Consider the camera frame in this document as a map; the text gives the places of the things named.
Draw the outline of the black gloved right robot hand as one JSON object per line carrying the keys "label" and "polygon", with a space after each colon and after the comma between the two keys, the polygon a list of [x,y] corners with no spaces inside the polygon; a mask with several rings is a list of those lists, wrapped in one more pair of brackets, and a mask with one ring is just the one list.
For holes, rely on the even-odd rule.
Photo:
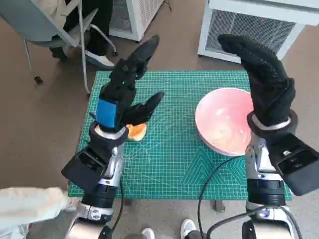
{"label": "black gloved right robot hand", "polygon": [[225,52],[240,57],[248,74],[257,119],[264,126],[287,121],[296,95],[295,81],[275,52],[248,36],[221,34],[218,42]]}

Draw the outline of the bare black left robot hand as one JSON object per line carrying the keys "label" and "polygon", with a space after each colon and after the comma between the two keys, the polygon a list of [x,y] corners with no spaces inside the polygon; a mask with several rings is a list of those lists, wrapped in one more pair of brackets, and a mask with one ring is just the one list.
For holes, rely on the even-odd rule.
{"label": "bare black left robot hand", "polygon": [[164,92],[157,92],[145,104],[132,105],[136,96],[136,81],[147,72],[149,60],[154,55],[160,37],[152,36],[127,58],[118,61],[99,94],[95,121],[105,132],[117,132],[131,124],[146,123],[152,117],[155,108],[164,97]]}

